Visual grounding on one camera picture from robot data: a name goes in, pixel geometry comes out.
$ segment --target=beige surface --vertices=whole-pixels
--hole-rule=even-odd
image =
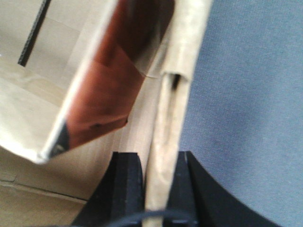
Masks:
[[[0,57],[0,146],[35,159],[46,142],[64,92]]]
[[[0,0],[0,55],[18,62],[42,0]]]
[[[166,207],[191,79],[211,3],[211,0],[176,0],[168,50],[161,70],[163,80],[147,168],[147,210]],[[180,79],[173,89],[176,74]],[[156,227],[160,221],[147,221],[145,224]]]
[[[0,182],[1,227],[68,225],[83,201]]]

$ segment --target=black cable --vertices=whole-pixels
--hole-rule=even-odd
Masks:
[[[32,29],[27,37],[27,41],[24,44],[22,53],[18,60],[19,65],[26,66],[29,56],[34,48],[34,44],[36,42],[37,36],[39,34],[41,25],[44,21],[50,3],[51,0],[43,0],[43,2],[41,3],[39,12],[36,16]]]

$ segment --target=copper-colored reflective surface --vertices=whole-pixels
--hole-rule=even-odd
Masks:
[[[66,116],[67,149],[127,123],[172,12],[172,0],[119,1]]]

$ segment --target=gray fabric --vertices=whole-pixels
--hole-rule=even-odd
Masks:
[[[180,149],[254,211],[303,226],[303,1],[214,1]]]

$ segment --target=gray fabric surface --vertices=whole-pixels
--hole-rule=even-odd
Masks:
[[[180,149],[254,211],[303,226],[303,1],[214,1]]]

